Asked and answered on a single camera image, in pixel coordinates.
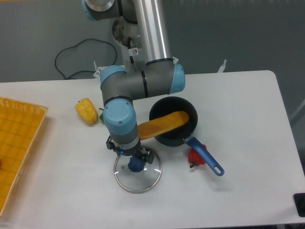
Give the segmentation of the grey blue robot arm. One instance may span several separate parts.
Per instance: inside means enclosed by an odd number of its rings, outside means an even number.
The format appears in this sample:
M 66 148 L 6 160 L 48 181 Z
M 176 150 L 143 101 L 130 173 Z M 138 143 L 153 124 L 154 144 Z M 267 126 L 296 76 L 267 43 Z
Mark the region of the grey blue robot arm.
M 152 163 L 154 152 L 142 146 L 134 100 L 181 92 L 185 88 L 183 67 L 174 63 L 159 0 L 84 0 L 88 18 L 99 21 L 123 17 L 139 30 L 144 67 L 129 72 L 118 65 L 100 75 L 104 104 L 103 121 L 110 137 L 106 145 L 118 155 L 132 156 L 139 163 Z

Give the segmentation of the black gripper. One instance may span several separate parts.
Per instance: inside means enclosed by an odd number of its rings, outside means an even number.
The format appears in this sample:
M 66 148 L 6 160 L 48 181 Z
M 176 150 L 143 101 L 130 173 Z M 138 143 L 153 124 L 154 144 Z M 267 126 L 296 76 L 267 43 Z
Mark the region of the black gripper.
M 118 156 L 134 156 L 140 154 L 140 159 L 145 163 L 152 164 L 154 161 L 154 150 L 149 147 L 142 147 L 138 136 L 127 144 L 116 143 L 112 137 L 109 136 L 106 141 L 106 146 L 108 150 L 112 150 Z

